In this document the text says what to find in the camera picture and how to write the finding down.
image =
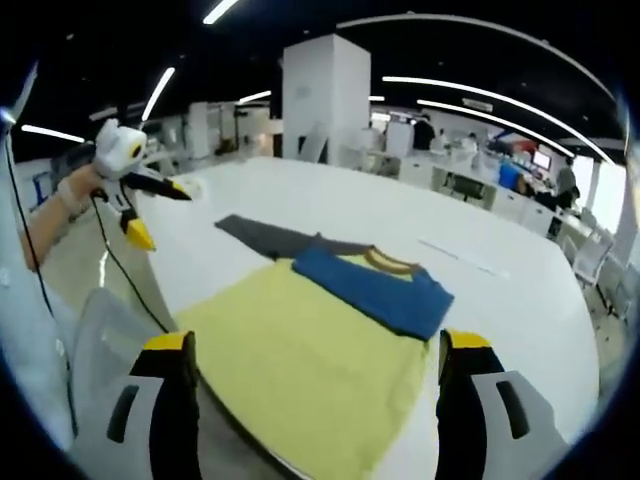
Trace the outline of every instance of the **human hand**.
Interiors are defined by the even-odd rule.
[[[69,187],[78,202],[83,202],[94,190],[103,187],[103,180],[93,164],[84,165],[69,175]]]

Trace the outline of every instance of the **desk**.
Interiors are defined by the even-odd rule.
[[[170,313],[270,264],[214,228],[231,213],[375,243],[419,262],[455,295],[444,326],[485,336],[505,368],[519,371],[549,401],[566,441],[577,440],[590,422],[598,398],[596,341],[582,291],[556,244],[444,195],[326,165],[254,158],[177,180],[198,191],[194,202],[137,195],[158,248],[149,254],[151,269]],[[434,409],[433,397],[421,394],[375,478],[433,478],[437,448],[420,426]]]

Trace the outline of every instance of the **black ceiling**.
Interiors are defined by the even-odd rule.
[[[89,114],[110,105],[146,101],[169,66],[176,67],[176,74],[153,116],[186,111],[193,101],[235,100],[275,89],[280,82],[278,59],[286,46],[334,32],[340,22],[408,11],[478,18],[545,39],[611,91],[617,89],[602,17],[578,4],[565,5],[570,12],[565,13],[558,2],[548,1],[505,9],[458,1],[434,7],[433,2],[418,0],[240,0],[214,25],[203,25],[215,3],[111,0],[22,5],[15,25],[24,25],[19,38],[36,48],[40,75],[21,120],[91,137],[97,126]],[[622,137],[615,103],[601,88],[564,60],[505,33],[414,20],[350,27],[338,34],[372,53],[372,93],[385,95],[394,105],[415,107],[418,98],[461,105],[462,92],[381,81],[383,75],[432,78],[515,98],[589,137]],[[16,55],[27,53],[23,48]],[[16,69],[15,75],[21,72]],[[490,103],[496,116],[553,139],[568,136],[524,110]],[[18,160],[50,156],[70,146],[22,132],[14,137]]]

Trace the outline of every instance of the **computer monitor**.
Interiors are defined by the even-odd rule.
[[[551,157],[537,150],[533,155],[533,164],[548,171],[551,168]]]

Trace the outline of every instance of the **yellow t-shirt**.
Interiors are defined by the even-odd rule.
[[[344,258],[373,268],[364,256]],[[427,362],[429,343],[393,334],[291,263],[255,272],[176,321],[195,332],[205,380],[268,450],[315,479],[366,477],[437,359]]]

